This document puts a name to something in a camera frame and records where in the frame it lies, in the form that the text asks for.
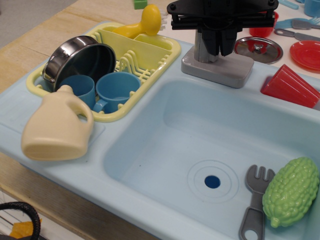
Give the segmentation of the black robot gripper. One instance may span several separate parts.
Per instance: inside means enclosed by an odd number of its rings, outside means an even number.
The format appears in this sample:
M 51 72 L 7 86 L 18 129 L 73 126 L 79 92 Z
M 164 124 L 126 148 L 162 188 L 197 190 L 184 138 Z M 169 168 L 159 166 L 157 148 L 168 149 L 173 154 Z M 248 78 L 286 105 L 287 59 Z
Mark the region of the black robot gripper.
M 228 56 L 243 28 L 272 27 L 278 6 L 277 0 L 177 0 L 167 12 L 173 30 L 204 27 L 199 33 L 207 52 Z

